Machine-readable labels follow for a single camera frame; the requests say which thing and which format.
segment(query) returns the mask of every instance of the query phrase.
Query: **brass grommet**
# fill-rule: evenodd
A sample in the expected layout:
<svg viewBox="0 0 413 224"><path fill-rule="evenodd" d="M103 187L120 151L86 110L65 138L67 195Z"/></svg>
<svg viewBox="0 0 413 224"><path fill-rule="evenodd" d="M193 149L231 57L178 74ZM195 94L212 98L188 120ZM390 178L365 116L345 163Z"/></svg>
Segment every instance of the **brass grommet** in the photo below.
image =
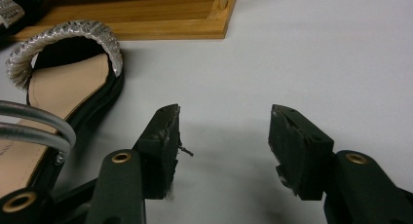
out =
<svg viewBox="0 0 413 224"><path fill-rule="evenodd" d="M34 192L25 192L16 195L15 197L9 199L4 205L3 205L3 211L4 212L17 212L20 211L32 203L36 201L37 195Z"/></svg>
<svg viewBox="0 0 413 224"><path fill-rule="evenodd" d="M114 163L124 163L131 158L130 153L119 153L112 157L112 162Z"/></svg>
<svg viewBox="0 0 413 224"><path fill-rule="evenodd" d="M363 156L361 156L360 154L354 154L354 153L350 153L350 154L346 154L346 158L355 163L355 164L367 164L368 160L365 159Z"/></svg>

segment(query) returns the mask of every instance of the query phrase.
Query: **wooden tray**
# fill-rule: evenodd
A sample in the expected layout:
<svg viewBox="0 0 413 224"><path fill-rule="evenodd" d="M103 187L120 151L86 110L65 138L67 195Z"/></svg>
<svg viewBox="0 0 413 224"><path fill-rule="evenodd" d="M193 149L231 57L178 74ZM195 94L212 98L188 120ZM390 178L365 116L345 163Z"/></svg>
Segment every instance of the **wooden tray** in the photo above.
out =
<svg viewBox="0 0 413 224"><path fill-rule="evenodd" d="M222 39L236 0L45 0L45 14L11 40L67 20L95 19L119 40Z"/></svg>

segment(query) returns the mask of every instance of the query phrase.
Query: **beige insole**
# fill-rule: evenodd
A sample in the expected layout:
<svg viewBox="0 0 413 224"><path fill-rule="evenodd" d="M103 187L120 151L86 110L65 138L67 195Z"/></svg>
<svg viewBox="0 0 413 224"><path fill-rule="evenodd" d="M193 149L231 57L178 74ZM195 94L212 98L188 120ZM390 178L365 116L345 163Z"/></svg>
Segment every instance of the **beige insole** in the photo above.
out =
<svg viewBox="0 0 413 224"><path fill-rule="evenodd" d="M108 73L106 54L36 70L28 88L30 104L67 119L103 86ZM18 124L56 133L55 129L33 121L20 120ZM27 186L46 148L34 143L0 140L0 198Z"/></svg>

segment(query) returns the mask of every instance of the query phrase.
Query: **black plastic part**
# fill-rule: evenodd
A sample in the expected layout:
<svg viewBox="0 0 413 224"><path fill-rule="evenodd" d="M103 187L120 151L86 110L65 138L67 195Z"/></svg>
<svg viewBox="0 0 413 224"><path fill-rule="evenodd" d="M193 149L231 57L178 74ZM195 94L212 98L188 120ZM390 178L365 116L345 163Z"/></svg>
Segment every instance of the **black plastic part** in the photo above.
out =
<svg viewBox="0 0 413 224"><path fill-rule="evenodd" d="M332 179L324 206L328 223L413 223L413 206L408 200L411 194L397 188L367 155L338 152L332 164ZM343 206L348 210L347 217Z"/></svg>
<svg viewBox="0 0 413 224"><path fill-rule="evenodd" d="M146 199L163 199L167 195L181 144L179 106L173 104L159 109L133 146L142 160L143 193Z"/></svg>
<svg viewBox="0 0 413 224"><path fill-rule="evenodd" d="M50 224L53 222L53 201L44 190L23 188L0 200L0 223Z"/></svg>
<svg viewBox="0 0 413 224"><path fill-rule="evenodd" d="M321 200L334 141L298 111L273 105L269 144L282 184L301 200Z"/></svg>
<svg viewBox="0 0 413 224"><path fill-rule="evenodd" d="M86 224L146 222L139 153L119 150L105 157Z"/></svg>

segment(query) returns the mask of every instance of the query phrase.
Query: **white table surface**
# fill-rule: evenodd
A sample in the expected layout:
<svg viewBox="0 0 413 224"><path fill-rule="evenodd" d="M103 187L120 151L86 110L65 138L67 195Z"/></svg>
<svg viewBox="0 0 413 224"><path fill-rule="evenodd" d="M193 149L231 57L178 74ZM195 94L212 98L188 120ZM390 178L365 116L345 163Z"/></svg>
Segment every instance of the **white table surface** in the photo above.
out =
<svg viewBox="0 0 413 224"><path fill-rule="evenodd" d="M413 191L412 16L413 0L238 0L224 40L122 42L123 92L56 193L95 178L105 155L133 147L173 103L195 157L178 155L171 197L146 202L149 224L326 223L322 202L300 201L278 179L267 143L275 103ZM24 103L3 67L0 98Z"/></svg>

